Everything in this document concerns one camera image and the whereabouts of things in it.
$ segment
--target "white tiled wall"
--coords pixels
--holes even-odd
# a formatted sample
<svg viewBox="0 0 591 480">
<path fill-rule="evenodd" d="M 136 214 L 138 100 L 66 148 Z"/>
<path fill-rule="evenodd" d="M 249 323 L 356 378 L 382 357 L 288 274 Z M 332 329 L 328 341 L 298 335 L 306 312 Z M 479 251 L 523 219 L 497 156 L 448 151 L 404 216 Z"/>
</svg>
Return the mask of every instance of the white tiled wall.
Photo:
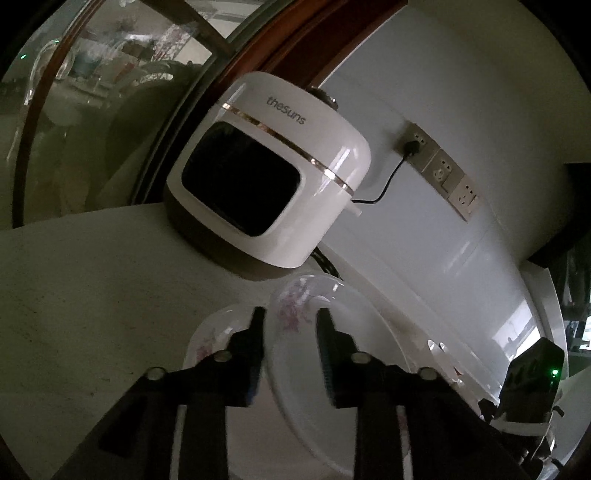
<svg viewBox="0 0 591 480">
<path fill-rule="evenodd" d="M 324 243 L 498 393 L 537 313 L 518 271 L 569 218 L 561 159 L 528 104 L 487 58 L 404 8 L 323 88 L 366 137 L 372 167 L 355 197 L 379 195 L 407 121 L 425 129 L 486 199 L 469 223 L 408 164 L 376 205 L 344 212 Z"/>
</svg>

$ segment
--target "white rice cooker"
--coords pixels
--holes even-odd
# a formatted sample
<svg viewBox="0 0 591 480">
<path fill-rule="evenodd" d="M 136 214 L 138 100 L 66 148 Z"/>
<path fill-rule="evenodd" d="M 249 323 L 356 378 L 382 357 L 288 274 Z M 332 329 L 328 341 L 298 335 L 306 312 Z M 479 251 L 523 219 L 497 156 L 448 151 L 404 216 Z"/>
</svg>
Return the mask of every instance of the white rice cooker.
<svg viewBox="0 0 591 480">
<path fill-rule="evenodd" d="M 369 145 L 336 110 L 278 77 L 252 72 L 207 113 L 173 166 L 173 225 L 245 278 L 299 267 L 368 171 Z"/>
</svg>

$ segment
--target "power cord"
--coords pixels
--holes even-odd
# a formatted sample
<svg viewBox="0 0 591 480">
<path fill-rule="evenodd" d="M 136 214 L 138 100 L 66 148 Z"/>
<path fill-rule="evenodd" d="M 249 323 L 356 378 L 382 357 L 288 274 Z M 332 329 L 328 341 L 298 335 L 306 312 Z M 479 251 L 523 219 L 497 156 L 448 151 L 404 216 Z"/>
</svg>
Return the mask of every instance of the power cord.
<svg viewBox="0 0 591 480">
<path fill-rule="evenodd" d="M 408 160 L 413 155 L 416 155 L 420 150 L 421 150 L 421 144 L 417 140 L 411 140 L 410 142 L 406 142 L 404 144 L 404 154 L 402 155 L 402 160 L 400 161 L 400 163 L 398 165 L 396 165 L 396 168 L 394 169 L 394 171 L 390 175 L 390 178 L 386 182 L 386 186 L 382 190 L 382 193 L 379 194 L 379 197 L 376 198 L 375 200 L 355 200 L 355 199 L 353 199 L 351 201 L 353 203 L 365 203 L 367 205 L 372 205 L 374 203 L 378 203 L 386 194 L 386 190 L 388 190 L 388 187 L 390 186 L 390 182 L 394 178 L 394 175 L 396 175 L 396 172 L 400 168 L 400 165 L 402 165 L 406 160 Z"/>
<path fill-rule="evenodd" d="M 332 262 L 328 258 L 326 258 L 326 255 L 324 255 L 324 253 L 320 251 L 320 248 L 316 247 L 312 251 L 310 256 L 314 260 L 316 260 L 316 263 L 318 263 L 318 266 L 324 273 L 328 273 L 328 275 L 332 275 L 333 277 L 342 280 L 342 278 L 339 275 L 339 271 L 335 268 Z"/>
</svg>

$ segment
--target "rice cooker lid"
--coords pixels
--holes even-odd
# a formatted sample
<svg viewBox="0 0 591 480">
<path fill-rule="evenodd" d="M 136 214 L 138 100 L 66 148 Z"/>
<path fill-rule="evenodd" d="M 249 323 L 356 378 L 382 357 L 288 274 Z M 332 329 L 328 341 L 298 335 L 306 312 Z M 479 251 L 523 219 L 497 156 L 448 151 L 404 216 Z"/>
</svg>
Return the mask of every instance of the rice cooker lid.
<svg viewBox="0 0 591 480">
<path fill-rule="evenodd" d="M 353 191 L 369 169 L 369 145 L 347 120 L 320 99 L 269 73 L 251 72 L 218 100 L 219 106 L 291 143 Z"/>
</svg>

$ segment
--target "kitchen appliance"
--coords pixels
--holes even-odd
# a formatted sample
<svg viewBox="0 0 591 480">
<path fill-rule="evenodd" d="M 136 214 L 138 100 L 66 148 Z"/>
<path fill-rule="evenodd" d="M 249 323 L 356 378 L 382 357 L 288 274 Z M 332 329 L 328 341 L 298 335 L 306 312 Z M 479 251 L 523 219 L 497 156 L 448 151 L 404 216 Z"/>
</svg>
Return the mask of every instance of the kitchen appliance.
<svg viewBox="0 0 591 480">
<path fill-rule="evenodd" d="M 299 267 L 368 171 L 364 137 L 318 97 L 268 73 L 244 75 L 168 176 L 173 225 L 245 278 Z"/>
</svg>

